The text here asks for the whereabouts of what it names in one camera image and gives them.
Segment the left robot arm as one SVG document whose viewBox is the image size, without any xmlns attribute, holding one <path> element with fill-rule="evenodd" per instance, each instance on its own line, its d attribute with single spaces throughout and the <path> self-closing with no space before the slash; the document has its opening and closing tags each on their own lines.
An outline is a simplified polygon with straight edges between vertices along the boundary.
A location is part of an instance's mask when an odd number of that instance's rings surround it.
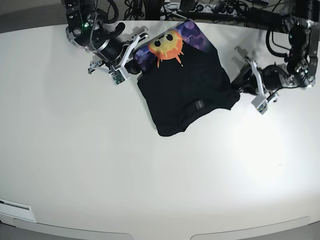
<svg viewBox="0 0 320 240">
<path fill-rule="evenodd" d="M 306 88 L 315 84 L 320 37 L 318 0 L 297 0 L 287 15 L 252 7 L 245 18 L 250 23 L 266 27 L 268 51 L 286 63 L 286 67 L 274 63 L 257 69 L 261 75 L 262 91 L 269 94 L 268 101 L 275 98 L 279 90 Z M 287 53 L 272 49 L 275 31 L 288 34 L 290 48 Z"/>
</svg>

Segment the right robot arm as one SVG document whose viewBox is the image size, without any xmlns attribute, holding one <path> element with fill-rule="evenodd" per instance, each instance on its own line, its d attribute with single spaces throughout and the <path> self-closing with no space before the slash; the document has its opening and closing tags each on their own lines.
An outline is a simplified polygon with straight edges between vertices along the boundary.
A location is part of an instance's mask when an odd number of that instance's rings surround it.
<svg viewBox="0 0 320 240">
<path fill-rule="evenodd" d="M 97 61 L 90 63 L 89 74 L 101 70 L 112 77 L 127 79 L 127 75 L 142 71 L 134 60 L 134 50 L 149 36 L 142 31 L 131 39 L 121 40 L 126 25 L 118 21 L 119 9 L 115 1 L 108 2 L 114 12 L 111 19 L 98 7 L 97 0 L 62 0 L 67 19 L 66 38 L 74 46 L 98 57 Z"/>
</svg>

